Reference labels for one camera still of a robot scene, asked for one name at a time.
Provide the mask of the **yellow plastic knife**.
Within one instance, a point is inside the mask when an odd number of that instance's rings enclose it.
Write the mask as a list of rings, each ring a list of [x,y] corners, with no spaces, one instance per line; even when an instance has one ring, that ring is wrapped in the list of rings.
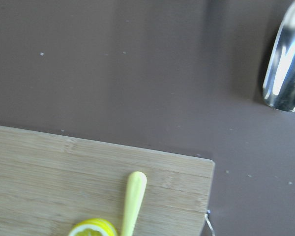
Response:
[[[146,186],[147,176],[144,173],[135,171],[128,176],[124,198],[121,236],[133,235]]]

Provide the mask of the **halved lemon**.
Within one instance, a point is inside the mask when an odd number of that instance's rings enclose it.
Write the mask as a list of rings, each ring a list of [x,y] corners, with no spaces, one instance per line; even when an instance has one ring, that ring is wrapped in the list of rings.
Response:
[[[118,233],[108,220],[93,218],[76,224],[68,233],[69,236],[117,236]]]

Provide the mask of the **bamboo cutting board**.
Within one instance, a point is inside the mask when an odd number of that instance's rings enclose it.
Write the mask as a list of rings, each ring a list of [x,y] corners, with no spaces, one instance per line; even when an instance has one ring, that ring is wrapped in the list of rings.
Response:
[[[121,229],[127,177],[147,176],[134,235],[198,236],[215,163],[0,126],[0,236],[65,236],[86,219]]]

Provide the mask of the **steel scoop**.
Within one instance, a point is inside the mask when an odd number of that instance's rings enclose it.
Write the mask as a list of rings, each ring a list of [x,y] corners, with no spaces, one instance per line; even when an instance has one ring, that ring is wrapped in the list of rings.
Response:
[[[295,1],[286,11],[274,41],[263,100],[270,107],[295,113]]]

